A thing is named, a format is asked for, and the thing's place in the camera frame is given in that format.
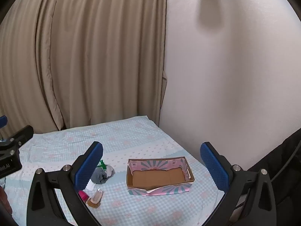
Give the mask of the left hand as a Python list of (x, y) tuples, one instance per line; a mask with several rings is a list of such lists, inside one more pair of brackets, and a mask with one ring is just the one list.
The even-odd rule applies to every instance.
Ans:
[(1, 203), (3, 204), (4, 208), (7, 210), (7, 212), (12, 215), (12, 208), (10, 206), (10, 203), (8, 201), (7, 194), (2, 186), (0, 186), (0, 199)]

